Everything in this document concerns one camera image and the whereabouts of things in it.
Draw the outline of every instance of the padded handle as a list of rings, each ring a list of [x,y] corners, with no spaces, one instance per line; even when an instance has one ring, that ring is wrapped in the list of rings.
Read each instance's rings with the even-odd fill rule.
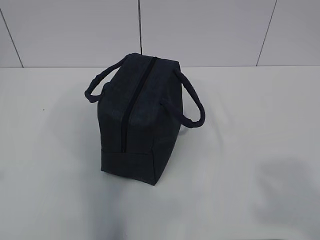
[[[94,89],[101,83],[101,81],[113,70],[116,70],[121,67],[121,65],[125,62],[127,59],[128,55],[125,56],[121,61],[116,63],[115,65],[112,65],[108,67],[106,70],[98,74],[90,83],[88,89],[84,92],[85,97],[89,100],[90,103],[95,103],[99,101],[102,97],[102,93],[100,95],[91,95]]]
[[[191,119],[185,117],[182,112],[176,109],[168,100],[162,99],[160,104],[163,105],[182,125],[186,126],[187,128],[199,128],[205,123],[206,113],[204,106],[201,104],[200,99],[191,85],[189,80],[186,78],[185,75],[182,74],[179,70],[175,69],[174,74],[180,80],[186,91],[189,93],[195,104],[200,110],[200,119],[198,121],[192,121]]]

